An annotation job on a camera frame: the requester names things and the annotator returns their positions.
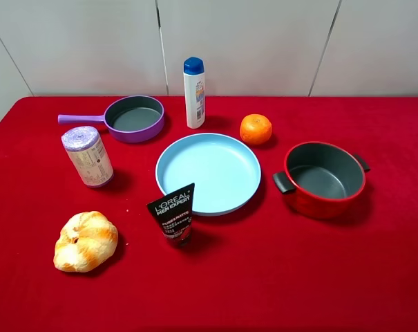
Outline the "purple toy frying pan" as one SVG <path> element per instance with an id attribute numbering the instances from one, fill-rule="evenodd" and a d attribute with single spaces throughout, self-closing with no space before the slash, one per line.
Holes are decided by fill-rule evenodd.
<path id="1" fill-rule="evenodd" d="M 161 132 L 165 124 L 165 111 L 159 100 L 134 95 L 115 101 L 100 116 L 59 115 L 57 121 L 61 125 L 104 124 L 116 140 L 139 143 Z"/>

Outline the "white blue-capped shampoo bottle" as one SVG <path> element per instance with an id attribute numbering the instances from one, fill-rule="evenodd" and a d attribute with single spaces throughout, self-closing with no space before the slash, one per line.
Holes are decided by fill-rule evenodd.
<path id="1" fill-rule="evenodd" d="M 205 68 L 198 57 L 189 57 L 183 64 L 184 99 L 187 126 L 201 127 L 205 121 Z"/>

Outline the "golden bread roll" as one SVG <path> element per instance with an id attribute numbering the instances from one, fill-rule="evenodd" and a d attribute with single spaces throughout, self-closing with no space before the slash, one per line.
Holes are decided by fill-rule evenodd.
<path id="1" fill-rule="evenodd" d="M 67 273 L 90 272 L 114 254 L 117 243 L 117 228 L 101 212 L 81 212 L 61 229 L 54 266 Z"/>

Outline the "red tablecloth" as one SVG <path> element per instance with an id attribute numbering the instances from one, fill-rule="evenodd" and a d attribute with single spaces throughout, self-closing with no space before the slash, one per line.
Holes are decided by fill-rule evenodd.
<path id="1" fill-rule="evenodd" d="M 170 246 L 146 205 L 158 156 L 189 135 L 184 100 L 161 97 L 159 136 L 126 145 L 100 133 L 114 179 L 93 190 L 61 143 L 61 113 L 102 113 L 111 97 L 27 97 L 0 122 L 0 331 L 418 331 L 418 98 L 211 97 L 203 129 L 238 135 L 249 113 L 272 139 L 256 147 L 254 197 L 193 220 Z M 339 218 L 291 211 L 272 176 L 300 142 L 329 142 L 370 166 Z M 101 212 L 114 254 L 87 273 L 55 268 L 68 220 Z"/>

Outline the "light blue round plate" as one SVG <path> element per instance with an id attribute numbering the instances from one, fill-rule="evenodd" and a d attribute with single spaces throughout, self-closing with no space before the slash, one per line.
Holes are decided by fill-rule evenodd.
<path id="1" fill-rule="evenodd" d="M 254 152 L 220 133 L 197 133 L 171 143 L 155 168 L 163 194 L 195 185 L 193 213 L 200 216 L 220 216 L 240 209 L 257 192 L 261 176 Z"/>

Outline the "orange mandarin fruit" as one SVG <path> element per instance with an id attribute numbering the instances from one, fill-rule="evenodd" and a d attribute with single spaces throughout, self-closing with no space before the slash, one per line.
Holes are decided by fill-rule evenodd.
<path id="1" fill-rule="evenodd" d="M 240 138 L 249 145 L 261 145 L 272 136 L 273 126 L 270 120 L 261 114 L 249 114 L 240 124 Z"/>

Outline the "purple garbage bag roll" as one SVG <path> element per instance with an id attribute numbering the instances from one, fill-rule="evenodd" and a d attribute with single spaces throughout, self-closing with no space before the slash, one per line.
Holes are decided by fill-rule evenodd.
<path id="1" fill-rule="evenodd" d="M 87 187 L 100 187 L 112 179 L 113 167 L 96 128 L 72 128 L 61 136 L 61 143 Z"/>

